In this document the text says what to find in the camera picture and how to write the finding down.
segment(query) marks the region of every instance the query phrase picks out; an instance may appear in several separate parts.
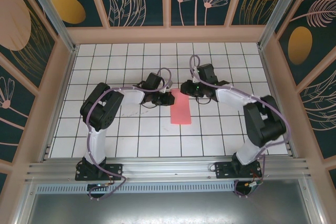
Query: pink block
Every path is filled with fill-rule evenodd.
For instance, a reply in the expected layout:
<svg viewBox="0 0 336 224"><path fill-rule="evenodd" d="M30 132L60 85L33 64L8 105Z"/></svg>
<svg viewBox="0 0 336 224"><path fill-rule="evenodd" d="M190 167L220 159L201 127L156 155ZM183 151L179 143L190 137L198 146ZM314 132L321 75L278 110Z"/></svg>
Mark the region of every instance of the pink block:
<svg viewBox="0 0 336 224"><path fill-rule="evenodd" d="M189 96L182 94L179 89L172 89L175 97L174 105L170 106L172 124L191 124Z"/></svg>

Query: pink sponge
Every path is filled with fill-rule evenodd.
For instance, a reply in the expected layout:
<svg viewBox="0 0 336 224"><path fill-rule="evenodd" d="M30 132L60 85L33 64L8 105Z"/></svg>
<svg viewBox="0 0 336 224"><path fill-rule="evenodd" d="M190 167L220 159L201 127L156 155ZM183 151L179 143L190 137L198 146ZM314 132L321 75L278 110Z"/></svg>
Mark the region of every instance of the pink sponge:
<svg viewBox="0 0 336 224"><path fill-rule="evenodd" d="M189 96L182 94L179 89L172 89L175 97L174 105L170 106L172 124L191 124Z"/></svg>

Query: white grid tile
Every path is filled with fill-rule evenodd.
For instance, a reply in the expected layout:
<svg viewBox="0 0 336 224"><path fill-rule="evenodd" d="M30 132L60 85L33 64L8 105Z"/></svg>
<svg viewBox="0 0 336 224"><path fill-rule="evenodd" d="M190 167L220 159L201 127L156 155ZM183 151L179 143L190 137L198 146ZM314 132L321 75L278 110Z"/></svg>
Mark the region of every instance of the white grid tile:
<svg viewBox="0 0 336 224"><path fill-rule="evenodd" d="M219 81L229 81L259 96L270 93L255 44L81 45L49 156L78 158L84 155L88 129L79 109L99 82L111 87L131 86L145 80L150 72L157 73L161 66L170 68L173 88L177 88L191 79L189 58L193 53L200 56L202 65L213 64ZM165 80L169 77L167 71L161 75ZM243 145L247 137L243 110L239 113L214 101L202 105L191 97L189 101L190 125L171 124L169 106L148 109L134 104L120 108L107 130L107 157L222 156L232 155ZM282 144L266 153L286 155L287 150Z"/></svg>

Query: white tiled floor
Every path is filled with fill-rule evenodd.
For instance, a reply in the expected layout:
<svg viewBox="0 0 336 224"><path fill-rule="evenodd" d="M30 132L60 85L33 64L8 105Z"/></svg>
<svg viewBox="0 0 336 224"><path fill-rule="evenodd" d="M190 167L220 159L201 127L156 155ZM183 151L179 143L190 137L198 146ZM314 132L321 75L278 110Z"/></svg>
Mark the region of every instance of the white tiled floor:
<svg viewBox="0 0 336 224"><path fill-rule="evenodd" d="M167 43L81 45L72 71L49 156L82 157L87 128L80 118L83 101L99 82L112 87L131 86L150 72L168 67L174 88L188 79L189 58L212 63L218 79L259 96L270 93L255 43ZM170 108L122 107L107 130L108 157L172 157L232 155L246 138L243 111L211 101L190 98L191 125L170 123ZM286 146L267 154L287 154Z"/></svg>

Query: purple cable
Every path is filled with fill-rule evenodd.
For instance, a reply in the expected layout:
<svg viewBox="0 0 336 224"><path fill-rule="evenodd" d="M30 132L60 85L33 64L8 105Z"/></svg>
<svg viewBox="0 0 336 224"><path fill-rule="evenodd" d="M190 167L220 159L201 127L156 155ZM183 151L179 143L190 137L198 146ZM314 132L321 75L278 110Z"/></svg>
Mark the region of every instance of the purple cable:
<svg viewBox="0 0 336 224"><path fill-rule="evenodd" d="M103 196L101 196L100 198L93 198L91 193L93 190L97 189L97 188L105 188L105 187L108 187L108 186L96 186L96 187L93 187L90 191L89 191L89 197L91 200L93 199L96 199L96 201L99 201L99 200L102 200L102 199L105 199L109 196L111 196L115 191L117 191L127 180L127 178L125 176L122 176L122 175L119 175L119 174L116 174L116 173L112 173L108 170L105 170L104 168L102 168L101 166L99 166L99 164L97 164L97 162L95 161L95 159L93 158L93 155L91 154L91 149L90 149L90 136L91 136L91 132L92 132L92 127L90 126L89 124L89 121L90 121L90 117L91 117L91 114L93 112L93 110L95 109L95 107L97 106L97 104L99 103L99 101L105 96L107 95L108 93L110 93L111 91L115 91L115 90L118 90L118 91L121 91L121 90L140 90L140 91L143 91L143 92L158 92L164 88L166 88L168 85L169 85L169 82L171 81L172 79L172 73L171 71L168 69L168 68L160 68L159 71L157 72L157 74L159 74L161 72L161 70L167 70L168 73L169 73L169 80L166 82L166 84L161 87L161 88L158 88L158 89L154 89L154 90L146 90L146 89L141 89L141 88L138 88L138 87L120 87L120 88L111 88L111 89L108 89L106 90L100 97L98 97L98 99L94 102L94 104L92 105L91 109L89 110L89 113L87 115L87 118L86 118L86 126L88 127L89 129L89 134L88 134L88 138L87 138L87 149L88 149L88 154L93 162L93 164L98 168L100 169L101 171L103 171L104 173L108 174L108 175L111 175L111 176L115 176L115 177L119 177L119 178L123 178L124 181L122 183L120 183L114 190L112 190L110 193L108 194L104 194Z"/></svg>
<svg viewBox="0 0 336 224"><path fill-rule="evenodd" d="M190 57L190 60L189 60L189 67L190 67L190 71L191 71L192 73L194 72L194 69L193 69L193 67L192 67L192 59L193 59L193 58L198 59L197 67L200 65L200 62L201 62L201 60L200 60L200 58L199 58L198 55L192 55L192 56ZM242 90L236 89L236 88L233 87L233 86L229 86L229 87L228 87L228 86L216 86L216 85L212 85L212 84L209 84L209 83L207 83L207 82L201 80L197 75L193 75L193 74L192 74L192 76L195 77L199 82L201 82L201 83L203 83L203 84L205 84L205 85L208 85L209 87L216 88L216 89L233 90L233 91L235 91L236 93L242 94L242 95L245 96L245 97L252 98L253 100L255 100L255 101L261 103L262 105L264 105L264 106L266 106L266 107L268 107L268 108L270 108L272 111L274 111L274 112L275 112L275 113L276 113L276 114L283 120L283 122L284 122L285 125L286 125L287 132L288 132L286 139L284 139L283 141L281 141L281 142L279 142L279 143L271 143L271 144L269 144L269 145L265 145L265 146L259 151L259 153L256 155L255 158L258 158L258 157L261 155L261 153L262 153L266 148L271 147L271 146L275 146L275 145L279 145L279 144L283 144L283 143L287 143L288 140L290 139L290 136L291 136L291 129L290 129L289 123L287 122L286 118L285 118L285 117L284 117L284 116L283 116L283 115L282 115L276 108L274 108L273 106L271 106L271 105L268 104L267 102L264 102L264 101L261 100L260 98L255 97L254 95L250 95L250 94L245 93L245 92L242 91Z"/></svg>

